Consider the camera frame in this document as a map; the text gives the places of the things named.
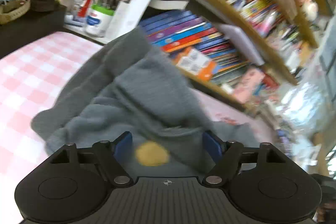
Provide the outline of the grey fleece garment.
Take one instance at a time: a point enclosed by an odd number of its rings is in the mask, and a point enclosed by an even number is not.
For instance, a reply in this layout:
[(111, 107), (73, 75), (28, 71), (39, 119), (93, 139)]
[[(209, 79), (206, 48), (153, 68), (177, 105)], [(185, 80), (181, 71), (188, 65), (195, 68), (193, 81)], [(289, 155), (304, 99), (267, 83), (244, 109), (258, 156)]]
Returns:
[(67, 143), (85, 148), (131, 132), (133, 145), (121, 164), (132, 178), (203, 176), (214, 166), (202, 145), (207, 131), (259, 146), (248, 125), (210, 120), (187, 81), (141, 28), (95, 53), (54, 106), (32, 119), (31, 128), (49, 154)]

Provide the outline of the pink cartoon tumbler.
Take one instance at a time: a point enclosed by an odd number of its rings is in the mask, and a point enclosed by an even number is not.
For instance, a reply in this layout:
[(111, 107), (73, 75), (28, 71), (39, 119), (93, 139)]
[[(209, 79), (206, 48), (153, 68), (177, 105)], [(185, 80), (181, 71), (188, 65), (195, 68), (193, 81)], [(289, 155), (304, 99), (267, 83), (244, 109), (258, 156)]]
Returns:
[(260, 69), (254, 67), (249, 68), (234, 88), (232, 96), (239, 103), (245, 104), (251, 98), (264, 77), (265, 75)]

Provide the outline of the pink checked tablecloth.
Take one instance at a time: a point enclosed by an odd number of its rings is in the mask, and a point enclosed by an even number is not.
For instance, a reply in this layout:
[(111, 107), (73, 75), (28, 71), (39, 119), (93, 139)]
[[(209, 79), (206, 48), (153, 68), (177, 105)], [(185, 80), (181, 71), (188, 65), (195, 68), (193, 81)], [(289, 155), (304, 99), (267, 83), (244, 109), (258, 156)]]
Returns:
[[(56, 32), (1, 60), (1, 223), (22, 221), (14, 199), (15, 188), (52, 155), (31, 128), (32, 119), (54, 106), (68, 81), (103, 47)], [(220, 102), (191, 90), (210, 120), (246, 124), (259, 144), (271, 140), (270, 133), (254, 119), (238, 117), (233, 110), (223, 111)]]

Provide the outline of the orange white small box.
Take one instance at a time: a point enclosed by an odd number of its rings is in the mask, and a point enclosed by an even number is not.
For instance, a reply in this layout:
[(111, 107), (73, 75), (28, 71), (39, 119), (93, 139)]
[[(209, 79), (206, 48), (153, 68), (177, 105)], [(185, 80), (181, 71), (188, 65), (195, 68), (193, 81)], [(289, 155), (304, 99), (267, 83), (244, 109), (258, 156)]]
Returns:
[(177, 67), (204, 81), (212, 79), (220, 69), (215, 61), (194, 47), (183, 50), (174, 61)]

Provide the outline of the white tablet on books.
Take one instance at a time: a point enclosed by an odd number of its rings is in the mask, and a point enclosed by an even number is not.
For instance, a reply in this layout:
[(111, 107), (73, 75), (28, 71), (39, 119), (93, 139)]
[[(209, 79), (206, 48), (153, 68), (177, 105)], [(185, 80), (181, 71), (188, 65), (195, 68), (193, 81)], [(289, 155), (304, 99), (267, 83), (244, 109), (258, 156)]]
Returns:
[(225, 34), (231, 43), (254, 65), (262, 66), (264, 59), (252, 40), (240, 28), (229, 24), (214, 23), (215, 28)]

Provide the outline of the black box on left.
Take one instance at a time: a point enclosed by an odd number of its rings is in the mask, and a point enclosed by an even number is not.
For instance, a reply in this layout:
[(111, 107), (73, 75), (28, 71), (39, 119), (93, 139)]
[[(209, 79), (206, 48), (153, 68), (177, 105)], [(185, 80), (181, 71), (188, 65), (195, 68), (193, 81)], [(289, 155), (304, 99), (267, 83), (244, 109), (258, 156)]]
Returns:
[(66, 7), (60, 5), (54, 11), (28, 11), (24, 16), (0, 27), (0, 58), (49, 34), (64, 25)]

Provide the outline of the white green-lidded pen jar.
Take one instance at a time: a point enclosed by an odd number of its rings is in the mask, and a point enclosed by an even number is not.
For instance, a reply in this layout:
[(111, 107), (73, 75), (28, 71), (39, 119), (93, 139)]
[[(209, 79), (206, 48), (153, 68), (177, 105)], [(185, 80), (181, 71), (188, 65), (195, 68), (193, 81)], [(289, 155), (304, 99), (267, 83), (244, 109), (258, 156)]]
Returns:
[(114, 10), (94, 4), (91, 6), (90, 12), (87, 16), (85, 25), (85, 32), (96, 37), (104, 37), (108, 29)]

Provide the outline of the row of blue purple books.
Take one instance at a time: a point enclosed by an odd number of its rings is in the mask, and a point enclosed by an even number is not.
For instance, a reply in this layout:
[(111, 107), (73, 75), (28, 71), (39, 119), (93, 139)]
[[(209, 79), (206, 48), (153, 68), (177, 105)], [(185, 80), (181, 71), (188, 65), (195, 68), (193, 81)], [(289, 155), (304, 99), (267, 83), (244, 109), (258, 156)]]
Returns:
[(218, 86), (235, 86), (249, 67), (225, 34), (189, 10), (167, 11), (140, 21), (139, 26), (148, 41), (172, 60), (186, 48), (194, 47), (215, 61), (220, 69), (209, 81)]

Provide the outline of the white bookshelf frame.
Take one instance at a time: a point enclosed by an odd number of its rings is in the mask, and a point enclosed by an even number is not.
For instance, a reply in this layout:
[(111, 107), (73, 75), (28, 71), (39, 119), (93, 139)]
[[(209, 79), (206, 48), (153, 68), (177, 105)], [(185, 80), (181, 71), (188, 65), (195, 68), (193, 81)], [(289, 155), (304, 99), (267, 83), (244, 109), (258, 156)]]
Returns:
[(136, 28), (150, 2), (130, 0), (128, 3), (120, 3), (101, 42), (107, 44)]

